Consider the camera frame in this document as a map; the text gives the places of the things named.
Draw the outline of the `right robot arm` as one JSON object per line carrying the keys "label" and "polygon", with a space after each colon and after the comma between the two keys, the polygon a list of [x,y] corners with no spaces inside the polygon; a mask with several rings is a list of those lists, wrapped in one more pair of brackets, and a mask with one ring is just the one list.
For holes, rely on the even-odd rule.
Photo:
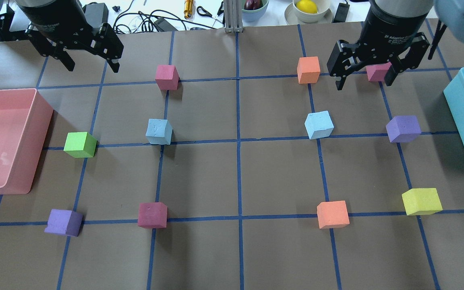
{"label": "right robot arm", "polygon": [[328,73],[342,90],[346,78],[362,68],[390,63],[384,76],[390,86],[398,74],[418,68],[433,56],[444,31],[464,43],[464,0],[371,0],[359,39],[338,40],[327,62]]}

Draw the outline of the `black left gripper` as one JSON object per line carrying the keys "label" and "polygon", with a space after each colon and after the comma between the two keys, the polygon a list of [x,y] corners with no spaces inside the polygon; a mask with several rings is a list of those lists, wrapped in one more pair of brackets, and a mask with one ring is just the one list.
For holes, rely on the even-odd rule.
{"label": "black left gripper", "polygon": [[[118,73],[124,46],[108,23],[103,2],[17,2],[2,6],[0,41],[28,39],[44,56],[53,55],[72,72],[75,62],[65,50],[85,50],[103,57]],[[58,46],[48,47],[46,41]]]}

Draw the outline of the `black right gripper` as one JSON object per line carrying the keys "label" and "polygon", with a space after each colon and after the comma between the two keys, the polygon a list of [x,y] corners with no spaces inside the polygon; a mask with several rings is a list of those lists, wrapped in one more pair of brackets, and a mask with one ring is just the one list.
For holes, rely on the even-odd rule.
{"label": "black right gripper", "polygon": [[338,40],[328,59],[328,73],[336,78],[337,90],[343,89],[348,75],[369,65],[390,64],[384,77],[386,86],[405,70],[418,68],[430,46],[418,31],[426,16],[403,18],[370,8],[359,39],[355,43]]}

